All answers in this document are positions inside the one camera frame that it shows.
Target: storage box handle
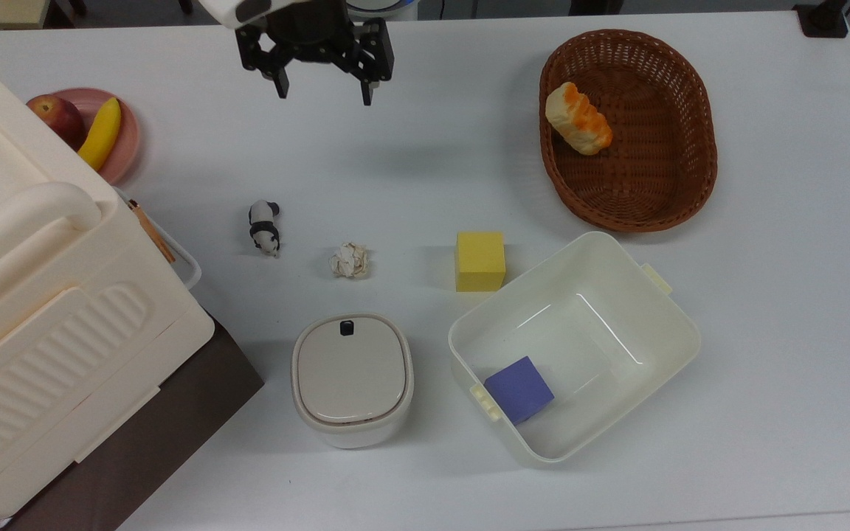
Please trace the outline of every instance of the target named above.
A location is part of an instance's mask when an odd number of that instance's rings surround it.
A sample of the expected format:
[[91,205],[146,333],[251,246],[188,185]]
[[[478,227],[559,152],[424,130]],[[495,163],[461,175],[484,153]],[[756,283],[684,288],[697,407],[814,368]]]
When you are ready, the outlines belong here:
[[478,406],[481,406],[487,417],[490,417],[490,420],[496,422],[503,419],[503,411],[500,410],[500,406],[498,406],[494,398],[490,396],[490,393],[487,392],[487,389],[481,383],[471,386],[471,396],[477,401]]
[[650,265],[647,265],[647,263],[644,263],[644,265],[641,266],[641,270],[648,275],[648,278],[651,279],[652,282],[654,282],[654,285],[658,286],[665,295],[671,295],[671,292],[674,291],[674,289],[671,288],[671,285],[665,282],[664,279],[661,278],[661,275],[659,275],[658,272]]
[[100,223],[101,214],[94,199],[69,182],[43,182],[10,196],[0,204],[0,258],[60,218],[85,232]]

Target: pink plate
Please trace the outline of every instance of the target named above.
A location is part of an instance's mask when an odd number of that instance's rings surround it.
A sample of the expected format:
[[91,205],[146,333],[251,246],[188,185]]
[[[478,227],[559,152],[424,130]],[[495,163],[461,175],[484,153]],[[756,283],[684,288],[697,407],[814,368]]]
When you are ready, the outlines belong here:
[[[94,117],[97,115],[100,106],[105,101],[115,97],[108,91],[100,90],[100,88],[65,88],[63,91],[56,91],[52,94],[73,103],[80,111],[81,117],[84,118],[84,125],[88,130],[94,123]],[[98,171],[100,177],[103,177],[104,181],[109,182],[109,184],[116,184],[127,175],[139,150],[139,124],[136,122],[136,117],[124,103],[124,100],[119,97],[117,100],[120,101],[122,112],[120,132],[117,134],[114,150],[111,151],[111,154],[107,157],[107,162],[104,162],[104,166]]]

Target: yellow sponge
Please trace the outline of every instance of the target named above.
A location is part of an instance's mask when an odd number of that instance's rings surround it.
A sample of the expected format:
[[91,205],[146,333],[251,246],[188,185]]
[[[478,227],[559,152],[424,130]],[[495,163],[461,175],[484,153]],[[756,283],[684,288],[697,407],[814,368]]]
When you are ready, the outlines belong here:
[[497,291],[503,285],[503,232],[458,232],[457,291]]

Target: storage box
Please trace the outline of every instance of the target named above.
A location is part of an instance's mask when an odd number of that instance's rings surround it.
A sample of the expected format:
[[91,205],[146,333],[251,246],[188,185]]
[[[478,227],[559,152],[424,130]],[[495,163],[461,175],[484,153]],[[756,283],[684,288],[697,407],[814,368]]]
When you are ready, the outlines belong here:
[[[455,380],[528,466],[559,463],[699,352],[694,323],[618,242],[588,232],[452,325]],[[514,426],[483,388],[530,356],[554,397]]]
[[114,189],[0,84],[0,518],[214,329]]

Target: purple cube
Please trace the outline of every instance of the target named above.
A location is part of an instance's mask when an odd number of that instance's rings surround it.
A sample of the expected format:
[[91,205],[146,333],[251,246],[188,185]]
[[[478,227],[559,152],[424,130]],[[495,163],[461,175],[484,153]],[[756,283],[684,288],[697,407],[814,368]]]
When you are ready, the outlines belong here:
[[485,389],[515,425],[553,401],[553,391],[527,356],[487,378]]

